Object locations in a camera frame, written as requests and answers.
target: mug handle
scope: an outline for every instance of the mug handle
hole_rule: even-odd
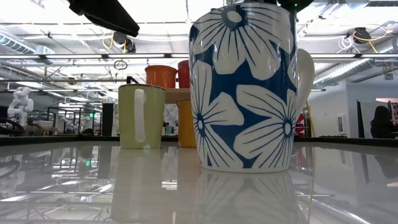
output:
[[[136,130],[136,141],[145,141],[145,124],[144,124],[144,103],[145,92],[143,89],[136,89],[134,93],[134,124]]]
[[[315,66],[312,57],[303,49],[297,49],[297,68],[299,81],[296,98],[296,120],[305,107],[315,78]]]

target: glossy white table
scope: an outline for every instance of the glossy white table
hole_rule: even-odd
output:
[[[201,169],[196,150],[175,143],[0,147],[0,223],[393,224],[398,159],[371,153],[385,150],[295,143],[289,171],[230,174]]]

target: yellow-green mug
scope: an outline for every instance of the yellow-green mug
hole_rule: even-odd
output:
[[[124,149],[160,147],[166,91],[154,85],[119,87],[120,145]]]

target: yellow cup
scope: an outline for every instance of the yellow cup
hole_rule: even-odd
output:
[[[178,145],[195,148],[195,132],[193,130],[192,107],[190,100],[177,102],[178,106]]]

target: orange mug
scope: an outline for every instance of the orange mug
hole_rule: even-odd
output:
[[[189,60],[178,63],[178,85],[179,88],[189,88]]]
[[[195,148],[195,131],[193,130],[192,107],[190,100],[177,102],[178,106],[178,145]]]
[[[166,65],[151,65],[145,68],[147,84],[163,88],[175,88],[177,69]]]

